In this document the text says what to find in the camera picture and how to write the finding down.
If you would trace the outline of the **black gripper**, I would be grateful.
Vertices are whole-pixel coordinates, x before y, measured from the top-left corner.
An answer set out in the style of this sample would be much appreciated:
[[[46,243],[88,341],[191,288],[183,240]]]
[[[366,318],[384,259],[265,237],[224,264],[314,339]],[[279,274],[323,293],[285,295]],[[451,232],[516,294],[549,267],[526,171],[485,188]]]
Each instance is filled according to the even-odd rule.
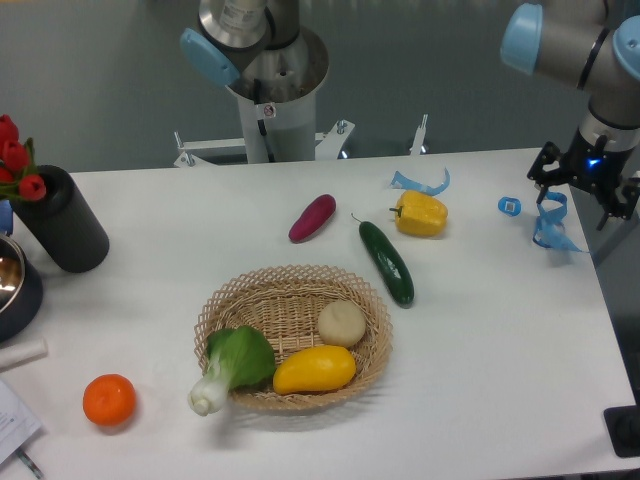
[[[596,226],[601,231],[610,218],[629,220],[636,209],[639,178],[621,180],[631,153],[631,130],[609,126],[578,129],[563,156],[553,142],[546,142],[527,178],[538,189],[537,202],[544,200],[550,187],[561,184],[593,194],[603,209]]]

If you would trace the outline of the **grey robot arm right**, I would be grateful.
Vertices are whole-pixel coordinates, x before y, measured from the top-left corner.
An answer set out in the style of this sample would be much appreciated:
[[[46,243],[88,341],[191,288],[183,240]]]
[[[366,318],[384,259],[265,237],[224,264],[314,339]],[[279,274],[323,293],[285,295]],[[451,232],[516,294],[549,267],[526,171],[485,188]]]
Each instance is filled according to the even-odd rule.
[[[552,142],[527,174],[541,197],[568,184],[603,210],[598,225],[629,219],[639,199],[638,177],[622,175],[639,144],[639,18],[610,30],[609,1],[540,1],[520,5],[505,29],[504,64],[541,74],[589,94],[587,112],[566,151]]]

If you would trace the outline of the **grey robot arm base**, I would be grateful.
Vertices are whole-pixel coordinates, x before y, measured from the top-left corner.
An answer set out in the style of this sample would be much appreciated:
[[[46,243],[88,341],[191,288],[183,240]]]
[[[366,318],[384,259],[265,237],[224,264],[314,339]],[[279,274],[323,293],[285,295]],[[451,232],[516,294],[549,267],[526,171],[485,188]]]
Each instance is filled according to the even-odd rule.
[[[328,50],[298,1],[202,1],[180,48],[207,81],[253,103],[287,103],[324,83]]]

